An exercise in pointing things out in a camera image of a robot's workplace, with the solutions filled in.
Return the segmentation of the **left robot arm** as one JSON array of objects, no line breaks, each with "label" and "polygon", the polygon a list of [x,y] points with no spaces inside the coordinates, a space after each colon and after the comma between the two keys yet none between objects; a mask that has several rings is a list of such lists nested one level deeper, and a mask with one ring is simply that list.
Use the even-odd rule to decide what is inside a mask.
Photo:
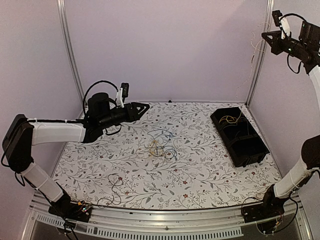
[{"label": "left robot arm", "polygon": [[124,103],[124,98],[120,92],[115,100],[107,93],[96,93],[87,101],[83,118],[77,120],[37,120],[16,115],[2,141],[2,157],[7,161],[4,167],[20,174],[55,203],[55,209],[63,217],[70,217],[74,205],[62,187],[35,163],[32,147],[60,142],[93,143],[107,128],[140,120],[150,109],[147,103]]}]

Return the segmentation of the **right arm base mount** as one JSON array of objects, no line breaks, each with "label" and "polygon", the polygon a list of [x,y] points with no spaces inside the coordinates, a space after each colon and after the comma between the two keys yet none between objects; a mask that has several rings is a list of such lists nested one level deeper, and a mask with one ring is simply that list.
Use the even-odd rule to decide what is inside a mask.
[{"label": "right arm base mount", "polygon": [[[257,200],[258,203],[254,205],[244,206],[244,203],[249,199]],[[295,212],[292,219],[284,227],[280,228],[280,225],[284,220],[284,204],[287,200],[290,200],[295,204]],[[240,207],[240,212],[245,223],[279,217],[278,219],[261,222],[256,225],[259,232],[263,235],[272,235],[285,230],[295,220],[298,214],[298,210],[299,204],[296,200],[292,199],[291,196],[287,198],[276,197],[275,200],[271,200],[270,202],[259,200],[256,197],[248,197],[242,202],[242,205]]]}]

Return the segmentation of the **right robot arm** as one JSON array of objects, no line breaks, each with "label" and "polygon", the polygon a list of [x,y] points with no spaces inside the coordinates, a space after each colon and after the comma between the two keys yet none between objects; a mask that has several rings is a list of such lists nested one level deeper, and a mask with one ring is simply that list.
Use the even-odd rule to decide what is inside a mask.
[{"label": "right robot arm", "polygon": [[[320,101],[320,28],[304,18],[302,19],[298,39],[292,37],[289,14],[278,16],[274,23],[278,31],[264,32],[262,37],[271,47],[275,55],[286,53],[288,57],[297,58],[304,66],[315,91],[316,99]],[[301,146],[300,156],[288,173],[270,186],[259,206],[258,213],[262,218],[269,218],[278,207],[283,206],[293,191],[298,190],[320,171],[320,136],[305,140]]]}]

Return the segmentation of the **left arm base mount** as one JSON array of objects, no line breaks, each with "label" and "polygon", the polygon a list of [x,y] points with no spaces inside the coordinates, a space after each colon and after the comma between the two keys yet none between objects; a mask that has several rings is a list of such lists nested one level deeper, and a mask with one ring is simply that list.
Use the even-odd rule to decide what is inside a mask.
[{"label": "left arm base mount", "polygon": [[57,201],[51,201],[48,212],[63,219],[88,223],[92,213],[92,205],[85,201],[73,202],[71,197],[64,194]]}]

